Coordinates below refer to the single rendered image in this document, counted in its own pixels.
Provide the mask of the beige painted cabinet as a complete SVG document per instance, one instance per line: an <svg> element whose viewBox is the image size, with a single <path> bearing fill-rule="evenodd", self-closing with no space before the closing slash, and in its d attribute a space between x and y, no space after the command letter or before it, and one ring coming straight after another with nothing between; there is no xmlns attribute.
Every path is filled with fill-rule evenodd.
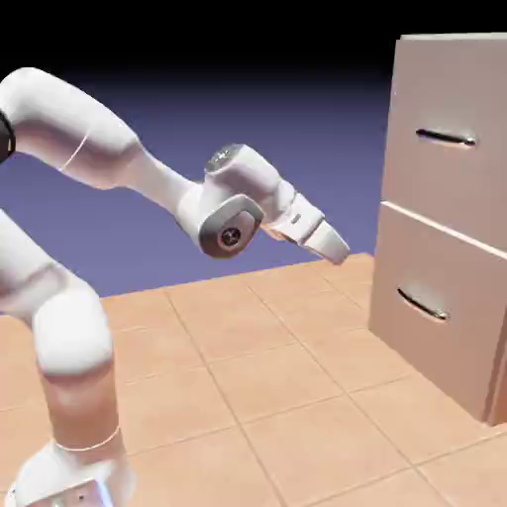
<svg viewBox="0 0 507 507"><path fill-rule="evenodd" d="M369 327L507 423L507 33L397 42Z"/></svg>

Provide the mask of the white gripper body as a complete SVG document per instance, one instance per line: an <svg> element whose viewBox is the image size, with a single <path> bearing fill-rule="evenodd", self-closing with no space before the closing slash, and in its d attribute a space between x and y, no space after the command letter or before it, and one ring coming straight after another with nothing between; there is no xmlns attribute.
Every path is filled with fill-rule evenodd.
<svg viewBox="0 0 507 507"><path fill-rule="evenodd" d="M334 265L342 264L350 254L347 242L326 220L310 234L303 248Z"/></svg>

